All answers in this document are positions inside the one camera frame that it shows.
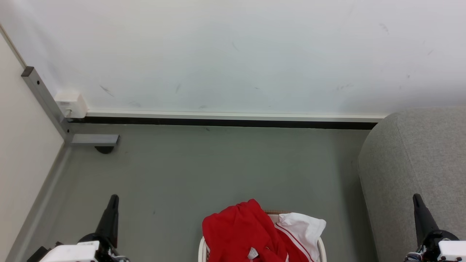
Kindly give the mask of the red and white garment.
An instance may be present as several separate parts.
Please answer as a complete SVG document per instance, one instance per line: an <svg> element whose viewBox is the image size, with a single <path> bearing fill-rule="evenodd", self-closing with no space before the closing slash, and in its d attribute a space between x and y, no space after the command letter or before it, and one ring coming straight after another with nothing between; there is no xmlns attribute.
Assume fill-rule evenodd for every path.
<svg viewBox="0 0 466 262"><path fill-rule="evenodd" d="M290 212L273 223L255 199L205 217L209 262L315 262L323 228L317 218Z"/></svg>

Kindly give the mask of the grey fabric sofa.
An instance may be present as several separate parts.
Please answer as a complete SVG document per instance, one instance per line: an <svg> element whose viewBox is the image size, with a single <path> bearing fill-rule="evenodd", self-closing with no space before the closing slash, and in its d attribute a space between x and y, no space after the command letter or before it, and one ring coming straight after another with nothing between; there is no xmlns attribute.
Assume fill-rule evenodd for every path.
<svg viewBox="0 0 466 262"><path fill-rule="evenodd" d="M363 143L358 169L379 262L417 249L414 194L440 229L466 240L466 106L387 116Z"/></svg>

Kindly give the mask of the white wall socket box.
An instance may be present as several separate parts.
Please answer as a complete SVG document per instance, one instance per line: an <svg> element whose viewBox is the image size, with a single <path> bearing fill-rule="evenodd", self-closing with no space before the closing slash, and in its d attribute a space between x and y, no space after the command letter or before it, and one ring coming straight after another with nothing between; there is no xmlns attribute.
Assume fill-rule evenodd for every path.
<svg viewBox="0 0 466 262"><path fill-rule="evenodd" d="M59 92L54 100L66 118L84 118L87 115L87 103L77 91Z"/></svg>

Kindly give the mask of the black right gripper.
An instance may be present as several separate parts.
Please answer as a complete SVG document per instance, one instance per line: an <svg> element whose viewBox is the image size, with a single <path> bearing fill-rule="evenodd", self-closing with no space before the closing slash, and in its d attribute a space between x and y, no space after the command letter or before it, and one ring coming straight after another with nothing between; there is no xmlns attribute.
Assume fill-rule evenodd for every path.
<svg viewBox="0 0 466 262"><path fill-rule="evenodd" d="M454 262L441 255L441 241L458 241L454 234L439 230L431 212L426 207L420 194L413 195L416 240L420 246L421 262Z"/></svg>

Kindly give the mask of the white plastic laundry basket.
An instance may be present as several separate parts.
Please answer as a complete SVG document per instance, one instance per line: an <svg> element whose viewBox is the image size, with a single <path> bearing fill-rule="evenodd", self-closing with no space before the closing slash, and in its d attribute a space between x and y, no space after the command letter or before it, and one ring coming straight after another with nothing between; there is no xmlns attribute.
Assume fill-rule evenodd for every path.
<svg viewBox="0 0 466 262"><path fill-rule="evenodd" d="M264 212L268 214L268 216L270 217L273 223L277 223L280 220L280 214L290 213L284 210L264 210ZM321 232L319 233L319 238L316 241L316 249L319 255L316 256L315 262L327 262L325 245L321 238L322 233L324 232L324 229L327 225L327 222L323 219L318 219L318 220L323 221L323 228ZM198 249L198 262L209 262L209 255L210 255L210 248L206 244L205 238L202 237L200 240L199 249Z"/></svg>

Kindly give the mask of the white and black baseboard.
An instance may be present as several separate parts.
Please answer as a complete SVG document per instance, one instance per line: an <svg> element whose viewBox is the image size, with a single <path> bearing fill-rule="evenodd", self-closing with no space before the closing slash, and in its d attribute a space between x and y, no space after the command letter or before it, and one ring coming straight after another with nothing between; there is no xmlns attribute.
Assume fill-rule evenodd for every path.
<svg viewBox="0 0 466 262"><path fill-rule="evenodd" d="M70 124L122 124L154 126L267 127L295 129L371 130L384 115L320 115L159 111L88 111Z"/></svg>

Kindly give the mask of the grey metal frame post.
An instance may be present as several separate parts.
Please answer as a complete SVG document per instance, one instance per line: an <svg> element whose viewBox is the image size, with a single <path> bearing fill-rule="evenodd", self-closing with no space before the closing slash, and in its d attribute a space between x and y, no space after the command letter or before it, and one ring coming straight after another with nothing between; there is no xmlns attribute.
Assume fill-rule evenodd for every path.
<svg viewBox="0 0 466 262"><path fill-rule="evenodd" d="M65 144L70 145L73 138L73 132L70 124L66 120L53 96L50 94L48 88L45 86L45 83L43 83L35 67L26 66L21 77L59 132L60 136L64 139Z"/></svg>

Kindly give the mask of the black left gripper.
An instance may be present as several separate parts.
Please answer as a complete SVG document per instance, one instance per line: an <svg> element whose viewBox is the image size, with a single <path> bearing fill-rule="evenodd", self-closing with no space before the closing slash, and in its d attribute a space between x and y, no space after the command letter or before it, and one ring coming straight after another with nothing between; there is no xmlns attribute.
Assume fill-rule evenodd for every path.
<svg viewBox="0 0 466 262"><path fill-rule="evenodd" d="M86 255L85 262L121 262L118 247L119 197L111 195L95 233L87 234L78 245L90 245L95 250Z"/></svg>

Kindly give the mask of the grey metal foot bar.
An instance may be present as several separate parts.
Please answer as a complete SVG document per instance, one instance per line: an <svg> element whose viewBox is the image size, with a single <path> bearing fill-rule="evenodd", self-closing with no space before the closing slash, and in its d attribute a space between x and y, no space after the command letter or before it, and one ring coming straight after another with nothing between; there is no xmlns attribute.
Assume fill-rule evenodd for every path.
<svg viewBox="0 0 466 262"><path fill-rule="evenodd" d="M98 146L113 147L118 144L120 135L118 134L74 134L71 144L74 146Z"/></svg>

